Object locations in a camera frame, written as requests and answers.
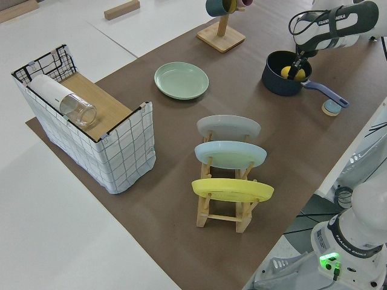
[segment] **yellow ball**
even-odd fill
[[[285,66],[282,70],[281,70],[281,77],[283,77],[284,79],[287,79],[288,78],[288,75],[289,75],[289,70],[290,70],[290,66]],[[305,71],[303,69],[300,69],[296,76],[294,77],[294,80],[305,80],[307,78],[306,74],[305,74]]]

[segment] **pot handle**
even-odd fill
[[[311,80],[307,80],[306,82],[302,82],[301,85],[305,89],[315,89],[319,92],[322,92],[324,95],[326,95],[328,98],[330,98],[332,101],[334,101],[343,108],[348,108],[350,106],[350,103],[348,103],[345,99],[343,99],[330,88],[321,83],[316,83],[312,82]]]

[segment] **wooden board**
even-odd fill
[[[32,10],[39,8],[36,0],[28,0],[24,3],[12,6],[5,10],[0,11],[0,23],[18,17],[20,15],[26,14]]]
[[[112,9],[109,9],[103,14],[105,14],[105,18],[107,20],[111,20],[114,18],[117,18],[121,15],[127,14],[129,12],[132,12],[133,10],[139,9],[140,8],[140,1],[139,0],[132,0],[127,3],[124,3],[122,5],[119,5],[117,7],[114,7]]]
[[[197,36],[221,53],[225,53],[245,40],[245,36],[227,26],[224,36],[218,36],[219,22],[201,30]]]
[[[132,113],[130,109],[79,72],[60,83],[96,107],[96,120],[89,127],[82,128],[84,133],[88,134],[94,141],[98,141],[103,134],[110,131]]]

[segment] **brown table mat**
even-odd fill
[[[183,290],[241,289],[385,97],[382,46],[366,40],[310,59],[311,79],[351,102],[338,117],[322,113],[327,98],[318,92],[303,89],[297,96],[280,97],[264,87],[266,57],[294,49],[288,20],[308,8],[309,0],[255,1],[230,16],[229,25],[246,40],[229,52],[221,54],[196,38],[205,24],[99,81],[129,108],[143,101],[154,104],[155,166],[120,195],[108,194],[51,144],[36,119],[27,122]],[[155,71],[174,61],[207,73],[210,86],[203,96],[179,101],[157,89]],[[235,233],[234,222],[208,220],[204,228],[195,226],[198,198],[190,183],[200,177],[194,148],[203,140],[196,122],[214,114],[240,115],[262,126],[254,143],[268,156],[249,178],[275,191],[254,209],[243,234]],[[228,204],[212,208],[232,214]]]

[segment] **white cylinder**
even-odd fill
[[[73,123],[85,127],[96,118],[96,108],[45,74],[36,76],[29,87]]]

